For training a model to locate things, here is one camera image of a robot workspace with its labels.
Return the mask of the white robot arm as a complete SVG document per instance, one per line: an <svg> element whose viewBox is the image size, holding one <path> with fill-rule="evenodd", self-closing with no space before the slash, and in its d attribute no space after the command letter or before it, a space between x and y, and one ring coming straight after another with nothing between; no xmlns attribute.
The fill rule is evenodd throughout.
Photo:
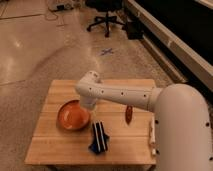
<svg viewBox="0 0 213 171"><path fill-rule="evenodd" d="M155 115L157 171L213 171L213 139L208 105L187 84L154 86L110 85L95 71L75 86L82 107L99 99L136 107Z"/></svg>

